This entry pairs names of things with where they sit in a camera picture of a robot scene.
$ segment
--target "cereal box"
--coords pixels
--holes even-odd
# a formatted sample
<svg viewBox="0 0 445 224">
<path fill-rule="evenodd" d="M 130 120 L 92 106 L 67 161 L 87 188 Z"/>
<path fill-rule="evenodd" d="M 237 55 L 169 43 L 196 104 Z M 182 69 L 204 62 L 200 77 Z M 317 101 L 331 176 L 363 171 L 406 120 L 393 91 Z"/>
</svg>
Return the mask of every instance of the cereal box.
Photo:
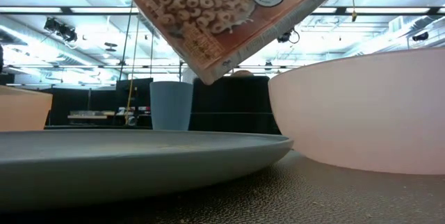
<svg viewBox="0 0 445 224">
<path fill-rule="evenodd" d="M 203 82 L 211 84 L 325 0 L 134 0 Z"/>
</svg>

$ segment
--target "peach bowl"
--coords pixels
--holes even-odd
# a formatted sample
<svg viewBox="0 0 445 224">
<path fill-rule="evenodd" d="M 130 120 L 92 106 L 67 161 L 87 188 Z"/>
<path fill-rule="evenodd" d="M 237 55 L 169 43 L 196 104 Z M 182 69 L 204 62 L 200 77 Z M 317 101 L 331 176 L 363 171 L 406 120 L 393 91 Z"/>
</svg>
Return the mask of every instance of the peach bowl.
<svg viewBox="0 0 445 224">
<path fill-rule="evenodd" d="M 445 48 L 309 65 L 271 79 L 269 93 L 282 134 L 310 159 L 445 174 Z"/>
</svg>

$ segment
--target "gray cup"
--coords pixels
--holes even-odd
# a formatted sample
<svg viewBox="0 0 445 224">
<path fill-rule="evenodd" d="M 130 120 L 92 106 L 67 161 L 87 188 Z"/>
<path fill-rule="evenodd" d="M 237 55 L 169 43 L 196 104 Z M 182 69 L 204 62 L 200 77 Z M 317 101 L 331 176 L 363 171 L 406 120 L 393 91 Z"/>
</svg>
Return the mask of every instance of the gray cup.
<svg viewBox="0 0 445 224">
<path fill-rule="evenodd" d="M 193 85 L 176 81 L 150 84 L 154 130 L 188 130 L 192 110 Z"/>
</svg>

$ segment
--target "table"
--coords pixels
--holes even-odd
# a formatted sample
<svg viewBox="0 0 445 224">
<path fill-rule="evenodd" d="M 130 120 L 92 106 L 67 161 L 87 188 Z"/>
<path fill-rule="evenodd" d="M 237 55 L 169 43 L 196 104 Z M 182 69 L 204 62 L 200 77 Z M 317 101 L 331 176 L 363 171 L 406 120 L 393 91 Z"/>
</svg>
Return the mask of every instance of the table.
<svg viewBox="0 0 445 224">
<path fill-rule="evenodd" d="M 445 175 L 329 166 L 291 151 L 232 182 L 93 207 L 3 216 L 1 223 L 445 223 Z"/>
</svg>

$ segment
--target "spotlight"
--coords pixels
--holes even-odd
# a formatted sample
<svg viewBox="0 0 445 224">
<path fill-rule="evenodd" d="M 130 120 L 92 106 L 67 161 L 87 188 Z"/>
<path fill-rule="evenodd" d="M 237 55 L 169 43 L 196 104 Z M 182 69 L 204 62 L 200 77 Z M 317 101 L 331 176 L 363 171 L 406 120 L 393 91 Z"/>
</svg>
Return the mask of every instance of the spotlight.
<svg viewBox="0 0 445 224">
<path fill-rule="evenodd" d="M 77 41 L 76 29 L 57 22 L 54 18 L 47 18 L 43 29 L 50 33 L 56 33 L 57 36 L 60 36 L 66 42 Z"/>
<path fill-rule="evenodd" d="M 110 42 L 105 42 L 104 45 L 106 45 L 108 48 L 105 49 L 106 51 L 111 51 L 111 52 L 115 52 L 116 49 L 114 49 L 114 47 L 117 47 L 117 44 L 114 43 L 110 43 Z"/>
<path fill-rule="evenodd" d="M 417 42 L 420 40 L 427 40 L 430 37 L 430 34 L 428 32 L 416 35 L 416 36 L 412 36 L 412 40 Z"/>
<path fill-rule="evenodd" d="M 271 61 L 266 61 L 265 66 L 272 66 L 272 62 Z M 265 71 L 271 71 L 272 68 L 264 68 Z"/>
</svg>

